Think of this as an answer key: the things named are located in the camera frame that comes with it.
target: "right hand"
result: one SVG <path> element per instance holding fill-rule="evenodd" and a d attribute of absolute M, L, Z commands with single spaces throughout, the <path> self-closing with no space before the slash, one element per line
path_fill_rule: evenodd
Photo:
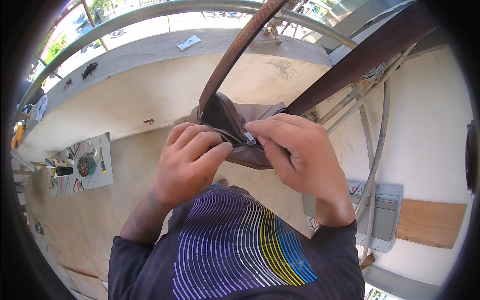
<path fill-rule="evenodd" d="M 245 129 L 262 144 L 285 185 L 330 204 L 350 203 L 345 174 L 322 125 L 281 113 L 249 122 Z"/>

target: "railing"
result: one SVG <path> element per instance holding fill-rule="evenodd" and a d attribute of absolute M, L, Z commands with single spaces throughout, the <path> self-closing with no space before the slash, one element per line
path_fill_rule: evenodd
<path fill-rule="evenodd" d="M 167 0 L 140 0 L 140 7 L 157 4 L 161 2 L 167 2 Z"/>
<path fill-rule="evenodd" d="M 97 27 L 93 28 L 86 34 L 82 35 L 71 43 L 67 48 L 60 52 L 37 76 L 37 78 L 30 85 L 29 89 L 25 93 L 20 105 L 14 116 L 14 120 L 17 120 L 22 108 L 27 103 L 35 91 L 42 85 L 42 82 L 52 72 L 64 63 L 70 56 L 81 50 L 83 47 L 92 43 L 93 41 L 105 36 L 115 30 L 122 27 L 141 22 L 144 20 L 177 14 L 184 12 L 242 12 L 242 13 L 256 13 L 261 7 L 262 3 L 248 0 L 175 0 L 158 4 L 153 4 L 139 8 L 137 10 L 125 13 L 107 22 L 104 22 Z M 306 27 L 310 30 L 323 34 L 343 44 L 351 49 L 355 48 L 358 44 L 355 43 L 348 36 L 344 35 L 337 30 L 328 27 L 327 25 L 315 21 L 312 18 L 304 16 L 303 14 L 293 12 L 290 10 L 282 9 L 276 15 L 281 17 L 287 22 L 294 23 Z"/>

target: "bag strap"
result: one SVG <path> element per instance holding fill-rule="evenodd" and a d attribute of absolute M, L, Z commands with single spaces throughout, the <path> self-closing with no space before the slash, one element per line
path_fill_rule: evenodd
<path fill-rule="evenodd" d="M 201 119 L 203 111 L 208 100 L 215 95 L 226 76 L 238 61 L 245 49 L 250 45 L 253 39 L 261 31 L 264 25 L 288 2 L 289 0 L 268 0 L 253 17 L 248 21 L 245 27 L 240 31 L 233 43 L 225 52 L 224 56 L 216 66 L 210 79 L 200 96 L 198 104 L 197 118 Z"/>
<path fill-rule="evenodd" d="M 303 114 L 435 30 L 421 3 L 413 3 L 328 70 L 287 107 L 287 112 Z"/>

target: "black debris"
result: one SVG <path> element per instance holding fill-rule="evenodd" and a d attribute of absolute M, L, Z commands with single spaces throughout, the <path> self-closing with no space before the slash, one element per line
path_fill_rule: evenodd
<path fill-rule="evenodd" d="M 85 69 L 85 72 L 82 73 L 82 80 L 87 78 L 87 76 L 91 74 L 93 70 L 95 70 L 97 65 L 98 65 L 98 62 L 93 62 L 89 64 L 88 67 Z"/>
<path fill-rule="evenodd" d="M 65 82 L 65 85 L 63 86 L 63 90 L 65 90 L 67 87 L 70 87 L 70 85 L 72 85 L 73 82 L 72 82 L 72 79 L 69 78 L 67 82 Z"/>

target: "white wall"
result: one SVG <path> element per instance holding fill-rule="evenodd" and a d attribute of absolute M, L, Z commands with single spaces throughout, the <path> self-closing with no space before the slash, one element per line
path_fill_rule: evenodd
<path fill-rule="evenodd" d="M 341 95 L 318 106 L 326 113 Z M 378 140 L 383 91 L 365 103 L 374 139 Z M 346 110 L 330 120 L 329 127 Z M 460 251 L 468 227 L 471 199 L 465 180 L 465 139 L 472 120 L 469 95 L 450 49 L 407 60 L 391 77 L 391 106 L 377 182 L 403 184 L 404 198 L 467 203 L 467 212 L 453 249 L 396 240 L 388 253 L 374 252 L 375 264 L 404 276 L 441 285 Z M 330 135 L 348 179 L 365 181 L 368 158 L 356 112 Z M 359 256 L 363 247 L 357 246 Z"/>

